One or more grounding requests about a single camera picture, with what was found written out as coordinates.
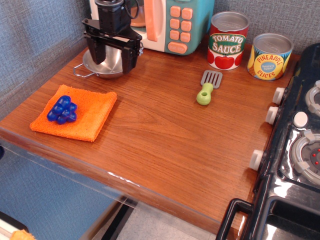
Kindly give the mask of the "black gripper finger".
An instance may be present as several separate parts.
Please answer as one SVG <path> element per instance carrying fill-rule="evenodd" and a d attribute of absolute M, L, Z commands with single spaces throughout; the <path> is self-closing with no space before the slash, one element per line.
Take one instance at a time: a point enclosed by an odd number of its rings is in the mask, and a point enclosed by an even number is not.
<path fill-rule="evenodd" d="M 106 59 L 106 46 L 96 38 L 86 38 L 92 60 L 96 65 L 101 64 Z"/>
<path fill-rule="evenodd" d="M 122 71 L 123 74 L 128 74 L 136 67 L 139 53 L 134 48 L 125 47 L 121 51 Z"/>

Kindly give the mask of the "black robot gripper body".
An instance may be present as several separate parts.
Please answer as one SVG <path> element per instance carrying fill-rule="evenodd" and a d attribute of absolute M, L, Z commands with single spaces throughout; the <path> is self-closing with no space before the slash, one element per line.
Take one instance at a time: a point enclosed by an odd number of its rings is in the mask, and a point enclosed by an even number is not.
<path fill-rule="evenodd" d="M 142 37 L 131 28 L 132 20 L 136 19 L 131 14 L 131 2 L 129 0 L 96 0 L 98 19 L 84 19 L 85 38 L 97 39 L 101 43 L 114 48 L 124 47 L 125 44 L 117 43 L 114 37 L 128 39 L 128 48 L 141 51 Z"/>

